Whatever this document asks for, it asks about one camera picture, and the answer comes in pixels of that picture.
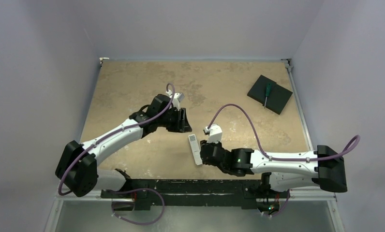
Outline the white remote control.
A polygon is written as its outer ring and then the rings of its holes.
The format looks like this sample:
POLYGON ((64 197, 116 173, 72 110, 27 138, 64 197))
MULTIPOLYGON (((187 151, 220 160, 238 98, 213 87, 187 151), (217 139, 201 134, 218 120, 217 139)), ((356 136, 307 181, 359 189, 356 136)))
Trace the white remote control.
POLYGON ((191 151, 192 151, 192 155, 193 155, 193 159, 194 159, 194 162, 197 166, 199 165, 202 165, 202 160, 201 160, 201 157, 200 157, 200 145, 199 145, 199 142, 197 140, 197 137, 195 134, 190 134, 188 136, 188 140, 189 140, 189 143, 190 143, 190 147, 191 147, 191 151))

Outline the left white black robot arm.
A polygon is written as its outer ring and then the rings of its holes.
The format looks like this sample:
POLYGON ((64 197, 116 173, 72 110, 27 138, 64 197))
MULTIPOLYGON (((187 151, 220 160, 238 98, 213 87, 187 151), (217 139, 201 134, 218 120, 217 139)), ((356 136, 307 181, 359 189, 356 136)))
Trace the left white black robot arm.
POLYGON ((183 99, 183 93, 172 93, 170 90, 165 95, 158 94, 151 104, 141 107, 111 131, 87 142, 69 142, 55 170, 56 177, 60 179, 59 195, 64 194, 61 189, 66 186, 68 192, 77 197, 98 189, 111 190, 121 198, 129 196, 132 185, 124 171, 98 170, 98 166, 121 148, 146 137, 159 127, 168 132, 191 132, 186 109, 180 107, 183 99))

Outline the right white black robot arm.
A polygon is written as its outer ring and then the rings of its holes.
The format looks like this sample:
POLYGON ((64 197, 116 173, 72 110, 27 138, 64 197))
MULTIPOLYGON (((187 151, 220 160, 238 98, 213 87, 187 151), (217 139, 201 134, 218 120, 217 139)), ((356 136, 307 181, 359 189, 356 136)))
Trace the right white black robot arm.
POLYGON ((205 165, 212 165, 229 175, 243 177, 262 174, 267 179, 259 183, 260 193, 266 197, 288 189, 319 186, 334 193, 347 192, 344 158, 326 145, 317 150, 299 153, 263 155, 259 150, 236 148, 231 151, 221 143, 200 142, 200 157, 205 165))

